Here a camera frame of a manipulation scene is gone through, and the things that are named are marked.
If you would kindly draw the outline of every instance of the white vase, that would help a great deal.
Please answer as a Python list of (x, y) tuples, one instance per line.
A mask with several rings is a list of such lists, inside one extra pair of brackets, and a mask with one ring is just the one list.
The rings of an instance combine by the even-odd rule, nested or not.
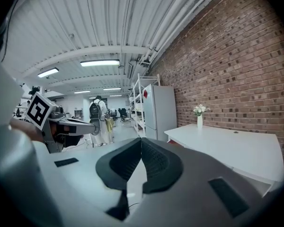
[(203, 116), (200, 115), (198, 116), (198, 121), (197, 121), (198, 129), (201, 129), (203, 126)]

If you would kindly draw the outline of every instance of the ceiling light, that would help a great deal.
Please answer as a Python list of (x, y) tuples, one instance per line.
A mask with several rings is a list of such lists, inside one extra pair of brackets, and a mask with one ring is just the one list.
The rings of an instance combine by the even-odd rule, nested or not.
[(103, 90), (121, 90), (120, 87), (115, 87), (115, 88), (104, 88)]
[(80, 92), (74, 92), (74, 93), (90, 93), (90, 91), (80, 91)]
[(59, 70), (57, 68), (52, 68), (52, 69), (49, 69), (49, 70), (46, 70), (40, 74), (38, 74), (38, 77), (42, 78), (42, 77), (46, 77), (48, 75), (51, 75), (51, 74), (54, 74), (54, 73), (57, 73)]
[(81, 66), (118, 66), (119, 60), (81, 61)]

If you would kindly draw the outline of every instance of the brick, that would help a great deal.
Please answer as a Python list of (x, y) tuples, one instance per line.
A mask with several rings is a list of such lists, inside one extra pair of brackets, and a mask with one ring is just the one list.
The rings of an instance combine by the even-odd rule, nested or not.
[(179, 127), (201, 103), (204, 125), (276, 134), (284, 155), (284, 26), (266, 0), (211, 1), (151, 65), (157, 74), (174, 87)]

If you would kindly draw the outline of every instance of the white floor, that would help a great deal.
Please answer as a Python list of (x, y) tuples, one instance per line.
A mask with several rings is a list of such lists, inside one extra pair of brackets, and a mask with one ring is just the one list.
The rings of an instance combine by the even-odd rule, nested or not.
[[(139, 137), (136, 130), (131, 127), (130, 122), (123, 123), (117, 120), (116, 126), (113, 128), (113, 141), (120, 142), (127, 139)], [(84, 135), (84, 137), (78, 142), (77, 146), (70, 146), (64, 148), (64, 151), (74, 151), (74, 150), (86, 150), (92, 148), (89, 135)], [(147, 181), (146, 170), (142, 161), (139, 162), (132, 177), (127, 182), (127, 198), (130, 213), (134, 211), (135, 208), (139, 206), (142, 199), (142, 185)]]

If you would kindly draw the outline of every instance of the black backpack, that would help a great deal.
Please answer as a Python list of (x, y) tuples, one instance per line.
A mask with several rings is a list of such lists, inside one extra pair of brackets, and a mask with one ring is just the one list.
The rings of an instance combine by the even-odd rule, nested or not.
[(99, 100), (99, 102), (96, 103), (92, 103), (91, 106), (89, 107), (89, 117), (90, 119), (100, 119), (101, 117), (101, 109), (99, 106), (99, 103), (101, 101)]

